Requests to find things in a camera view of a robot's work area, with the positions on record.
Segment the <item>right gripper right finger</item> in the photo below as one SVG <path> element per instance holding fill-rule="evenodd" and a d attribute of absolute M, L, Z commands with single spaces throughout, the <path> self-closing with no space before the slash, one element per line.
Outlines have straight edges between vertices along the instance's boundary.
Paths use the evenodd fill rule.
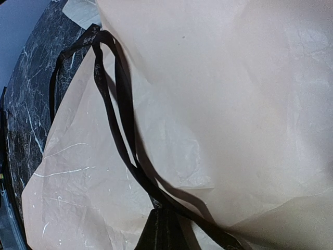
<path fill-rule="evenodd" d="M 164 209 L 163 218 L 163 249 L 198 249 L 184 234 L 176 213 Z"/>

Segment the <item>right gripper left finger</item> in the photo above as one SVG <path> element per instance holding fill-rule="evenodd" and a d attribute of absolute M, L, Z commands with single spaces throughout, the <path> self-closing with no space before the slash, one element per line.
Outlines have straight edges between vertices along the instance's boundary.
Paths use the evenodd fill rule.
<path fill-rule="evenodd" d="M 164 218 L 163 209 L 153 209 L 147 219 L 135 250 L 163 249 Z"/>

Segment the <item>beige wrapping paper sheet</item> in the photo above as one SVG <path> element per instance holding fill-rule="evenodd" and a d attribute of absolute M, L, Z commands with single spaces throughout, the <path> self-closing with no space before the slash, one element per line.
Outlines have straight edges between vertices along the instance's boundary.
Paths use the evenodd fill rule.
<path fill-rule="evenodd" d="M 147 174 L 251 249 L 332 249 L 332 1 L 97 1 Z M 22 193 L 32 249 L 133 249 L 152 204 L 89 50 Z"/>

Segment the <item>dark brown ribbon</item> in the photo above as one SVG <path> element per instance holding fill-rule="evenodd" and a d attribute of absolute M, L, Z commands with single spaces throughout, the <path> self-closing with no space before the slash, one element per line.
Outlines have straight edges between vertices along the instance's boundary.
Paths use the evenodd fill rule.
<path fill-rule="evenodd" d="M 124 130 L 123 134 L 120 132 L 120 125 L 116 119 L 108 90 L 107 74 L 104 68 L 103 53 L 100 47 L 101 44 L 107 45 L 115 57 L 115 89 L 121 126 Z M 148 193 L 153 204 L 153 209 L 169 209 L 176 213 L 177 216 L 182 216 L 193 221 L 223 249 L 243 249 L 243 246 L 236 238 L 174 200 L 169 194 L 161 190 L 155 181 L 145 174 L 137 158 L 135 145 L 135 118 L 131 81 L 125 73 L 125 66 L 121 62 L 119 51 L 116 48 L 115 38 L 110 32 L 102 30 L 99 25 L 90 25 L 88 29 L 71 45 L 71 47 L 63 50 L 59 54 L 49 82 L 50 119 L 54 120 L 55 118 L 56 80 L 57 73 L 63 61 L 71 57 L 77 50 L 88 46 L 93 48 L 95 54 L 94 81 L 103 98 L 109 127 L 118 153 L 134 179 Z"/>

